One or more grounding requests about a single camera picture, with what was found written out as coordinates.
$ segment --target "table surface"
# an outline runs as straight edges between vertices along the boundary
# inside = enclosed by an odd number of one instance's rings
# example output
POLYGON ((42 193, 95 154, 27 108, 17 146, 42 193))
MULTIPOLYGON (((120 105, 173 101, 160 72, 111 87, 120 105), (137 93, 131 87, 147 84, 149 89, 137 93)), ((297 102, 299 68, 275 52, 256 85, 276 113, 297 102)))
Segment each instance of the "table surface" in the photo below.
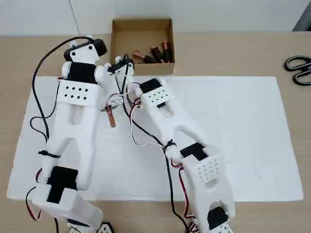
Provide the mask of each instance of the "table surface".
MULTIPOLYGON (((110 47, 110 35, 94 36, 110 47)), ((0 37, 0 228, 2 232, 55 232, 52 218, 34 222, 23 201, 6 198, 18 136, 41 57, 68 36, 0 37)), ((231 220, 234 232, 309 232, 311 216, 311 87, 292 82, 283 62, 294 54, 311 54, 311 33, 175 33, 176 75, 276 76, 303 184, 304 201, 238 202, 231 220)), ((62 50, 53 54, 39 75, 61 74, 62 50)), ((108 62, 109 54, 102 58, 108 62)), ((184 232, 168 202, 97 202, 117 233, 184 232)), ((176 203, 179 213, 183 203, 176 203)), ((65 224, 60 223, 66 232, 65 224)))

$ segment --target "open cardboard box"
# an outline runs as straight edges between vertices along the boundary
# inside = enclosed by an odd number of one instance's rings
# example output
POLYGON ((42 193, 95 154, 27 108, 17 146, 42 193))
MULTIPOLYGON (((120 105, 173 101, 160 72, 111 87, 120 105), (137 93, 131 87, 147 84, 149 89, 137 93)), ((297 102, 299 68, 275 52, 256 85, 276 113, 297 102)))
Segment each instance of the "open cardboard box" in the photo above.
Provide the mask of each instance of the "open cardboard box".
POLYGON ((173 21, 170 18, 114 19, 112 21, 110 62, 116 56, 126 53, 135 62, 135 75, 174 74, 173 21), (162 42, 170 42, 172 47, 171 63, 145 64, 142 59, 134 58, 133 51, 152 56, 150 47, 159 47, 163 52, 162 42))

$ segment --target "black zip tie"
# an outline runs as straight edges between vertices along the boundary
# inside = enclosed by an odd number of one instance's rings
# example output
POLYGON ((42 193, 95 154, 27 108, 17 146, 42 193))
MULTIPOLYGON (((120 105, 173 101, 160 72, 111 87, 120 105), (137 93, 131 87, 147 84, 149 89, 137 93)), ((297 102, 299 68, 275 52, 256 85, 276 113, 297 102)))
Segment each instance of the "black zip tie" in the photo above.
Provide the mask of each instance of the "black zip tie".
POLYGON ((176 146, 176 143, 173 142, 173 139, 167 142, 167 144, 163 147, 163 152, 166 152, 166 149, 170 146, 176 146))
POLYGON ((49 156, 49 157, 52 157, 54 159, 59 159, 61 157, 60 155, 50 154, 46 150, 39 151, 38 154, 42 154, 44 156, 49 156))

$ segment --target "white paper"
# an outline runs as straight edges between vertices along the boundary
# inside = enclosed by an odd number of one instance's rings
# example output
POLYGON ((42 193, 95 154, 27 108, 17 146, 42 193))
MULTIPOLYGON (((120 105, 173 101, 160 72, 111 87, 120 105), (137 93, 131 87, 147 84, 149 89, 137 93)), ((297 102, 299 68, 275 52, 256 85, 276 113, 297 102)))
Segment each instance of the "white paper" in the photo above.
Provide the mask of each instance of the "white paper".
MULTIPOLYGON (((142 82, 151 77, 135 77, 142 82)), ((303 199, 285 112, 274 77, 170 77, 168 84, 189 115, 205 130, 210 144, 224 152, 226 170, 236 201, 290 201, 303 199)), ((57 81, 36 79, 45 113, 55 100, 57 81)), ((92 183, 81 192, 86 200, 169 200, 169 183, 163 152, 156 145, 137 147, 130 137, 129 120, 121 107, 113 111, 116 127, 100 113, 97 154, 92 183)), ((42 135, 29 127, 38 115, 32 93, 20 133, 7 197, 22 200, 35 186, 40 168, 42 135)), ((157 134, 143 110, 134 119, 157 134)), ((53 118, 49 120, 52 128, 53 118)), ((41 122, 34 124, 43 129, 41 122)), ((139 143, 151 138, 134 130, 139 143)), ((178 146, 189 141, 176 134, 178 146)), ((79 153, 70 143, 61 164, 77 168, 79 153)), ((177 170, 171 168, 174 199, 183 200, 177 170)))

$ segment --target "black scissors handle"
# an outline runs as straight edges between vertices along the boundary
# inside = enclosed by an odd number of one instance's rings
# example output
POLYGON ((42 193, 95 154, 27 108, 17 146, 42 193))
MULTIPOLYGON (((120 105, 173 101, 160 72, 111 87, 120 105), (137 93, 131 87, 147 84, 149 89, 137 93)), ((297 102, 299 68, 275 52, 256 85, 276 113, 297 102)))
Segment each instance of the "black scissors handle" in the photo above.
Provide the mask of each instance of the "black scissors handle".
POLYGON ((300 80, 300 78, 311 74, 311 58, 310 57, 301 56, 301 55, 290 57, 284 63, 284 68, 287 71, 290 71, 290 72, 291 71, 297 71, 297 70, 301 70, 302 71, 301 73, 298 73, 298 74, 293 76, 293 82, 295 84, 300 85, 300 86, 309 86, 309 85, 311 85, 311 82, 303 82, 303 81, 300 80), (297 66, 290 66, 290 63, 292 61, 304 61, 304 63, 300 64, 300 65, 297 65, 297 66))
POLYGON ((307 56, 301 56, 301 55, 290 57, 289 59, 287 59, 287 61, 284 64, 284 68, 287 71, 305 70, 310 67, 311 67, 311 58, 307 56), (292 67, 290 66, 290 63, 292 61, 304 61, 305 63, 292 67))

